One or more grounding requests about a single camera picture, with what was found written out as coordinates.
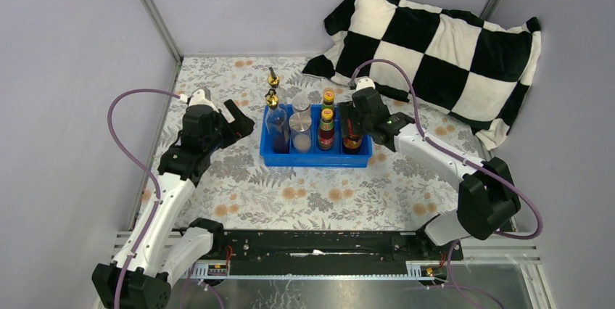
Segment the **tall glass spice canister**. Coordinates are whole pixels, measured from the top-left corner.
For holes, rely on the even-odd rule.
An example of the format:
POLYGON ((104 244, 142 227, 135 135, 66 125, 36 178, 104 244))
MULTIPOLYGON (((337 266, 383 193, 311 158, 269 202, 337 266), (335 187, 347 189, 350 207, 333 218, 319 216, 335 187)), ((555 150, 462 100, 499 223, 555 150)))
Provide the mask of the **tall glass spice canister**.
POLYGON ((291 115, 289 127, 295 152, 300 154, 310 153, 312 148, 311 125, 311 117, 306 112, 297 112, 291 115))

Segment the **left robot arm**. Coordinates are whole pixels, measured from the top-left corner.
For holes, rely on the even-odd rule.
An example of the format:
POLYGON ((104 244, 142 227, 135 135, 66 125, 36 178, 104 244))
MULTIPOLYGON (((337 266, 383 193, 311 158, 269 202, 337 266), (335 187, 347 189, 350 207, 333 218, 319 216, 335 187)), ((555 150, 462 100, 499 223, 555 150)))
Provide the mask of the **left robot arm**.
POLYGON ((105 308, 165 308, 177 280, 201 256, 215 259, 225 249, 221 223, 196 219, 179 242, 165 247, 181 208, 195 191, 218 149, 249 136, 255 126, 231 99, 224 102, 229 122, 212 102, 192 99, 176 141, 161 156, 157 193, 128 241, 109 264, 92 273, 105 308))

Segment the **metal lid shaker jar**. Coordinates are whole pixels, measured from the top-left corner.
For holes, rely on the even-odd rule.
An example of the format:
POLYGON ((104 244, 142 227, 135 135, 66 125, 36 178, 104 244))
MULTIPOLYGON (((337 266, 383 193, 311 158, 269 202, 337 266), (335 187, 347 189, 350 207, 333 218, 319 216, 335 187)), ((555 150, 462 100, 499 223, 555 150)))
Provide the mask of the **metal lid shaker jar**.
POLYGON ((297 94, 292 100, 292 109, 295 114, 310 113, 311 102, 306 93, 297 94))

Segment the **glass oil bottle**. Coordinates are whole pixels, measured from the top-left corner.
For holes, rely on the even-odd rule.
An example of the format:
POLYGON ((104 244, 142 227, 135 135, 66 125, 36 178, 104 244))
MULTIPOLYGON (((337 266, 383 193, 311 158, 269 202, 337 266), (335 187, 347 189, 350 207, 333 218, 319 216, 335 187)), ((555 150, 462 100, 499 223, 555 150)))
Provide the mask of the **glass oil bottle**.
POLYGON ((271 137, 272 149, 276 154, 289 154, 290 130, 287 122, 286 110, 280 103, 276 90, 271 88, 265 95, 268 106, 265 117, 265 126, 271 137))
POLYGON ((286 107, 288 105, 288 95, 286 89, 281 84, 281 78, 275 73, 272 67, 268 68, 268 84, 270 86, 270 90, 274 91, 275 95, 278 97, 279 106, 286 107))

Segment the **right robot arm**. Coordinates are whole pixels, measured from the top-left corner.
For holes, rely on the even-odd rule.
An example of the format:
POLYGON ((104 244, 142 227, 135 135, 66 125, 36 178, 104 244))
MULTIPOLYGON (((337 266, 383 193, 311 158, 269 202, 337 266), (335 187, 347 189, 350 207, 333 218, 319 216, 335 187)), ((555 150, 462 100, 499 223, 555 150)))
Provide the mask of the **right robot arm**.
POLYGON ((437 215, 419 231, 417 253, 427 260, 440 255, 456 239, 485 240, 520 211, 510 170, 498 158, 482 161, 433 139, 420 125, 418 116, 391 113, 372 87, 357 90, 349 102, 340 102, 339 116, 344 137, 368 136, 376 144, 420 162, 458 193, 454 211, 437 215))

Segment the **blue divided plastic bin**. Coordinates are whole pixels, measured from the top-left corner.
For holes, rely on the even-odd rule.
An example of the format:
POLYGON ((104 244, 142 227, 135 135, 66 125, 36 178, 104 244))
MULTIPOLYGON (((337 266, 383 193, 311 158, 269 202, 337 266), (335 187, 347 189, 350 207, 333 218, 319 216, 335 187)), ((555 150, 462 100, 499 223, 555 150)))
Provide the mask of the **blue divided plastic bin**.
POLYGON ((273 151, 273 140, 266 129, 266 121, 269 108, 265 106, 262 119, 262 130, 260 137, 260 156, 266 166, 272 167, 323 167, 323 168, 366 168, 368 161, 372 157, 372 139, 370 136, 363 138, 359 153, 344 153, 341 126, 339 117, 334 118, 334 144, 327 151, 318 147, 317 128, 311 126, 312 144, 308 153, 299 153, 291 143, 289 153, 279 154, 273 151))

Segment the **sauce bottle yellow cap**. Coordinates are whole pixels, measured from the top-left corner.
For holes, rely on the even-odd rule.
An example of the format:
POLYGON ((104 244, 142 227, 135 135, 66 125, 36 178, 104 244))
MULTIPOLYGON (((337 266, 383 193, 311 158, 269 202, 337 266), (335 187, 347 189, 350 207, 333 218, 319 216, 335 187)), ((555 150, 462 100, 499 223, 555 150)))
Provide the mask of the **sauce bottle yellow cap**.
POLYGON ((318 129, 318 146, 327 151, 334 144, 334 111, 329 108, 321 110, 321 118, 318 129))
POLYGON ((325 88, 323 90, 323 101, 321 103, 322 110, 328 109, 333 112, 335 108, 334 98, 334 90, 332 88, 325 88))

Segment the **red lid chili jar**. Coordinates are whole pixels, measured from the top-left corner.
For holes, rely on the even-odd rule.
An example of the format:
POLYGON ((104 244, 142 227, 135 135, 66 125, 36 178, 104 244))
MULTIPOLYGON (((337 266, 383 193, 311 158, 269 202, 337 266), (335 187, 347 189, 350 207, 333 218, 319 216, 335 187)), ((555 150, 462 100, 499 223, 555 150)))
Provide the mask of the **red lid chili jar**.
POLYGON ((346 155, 356 155, 360 152, 363 137, 349 135, 342 138, 342 151, 346 155))

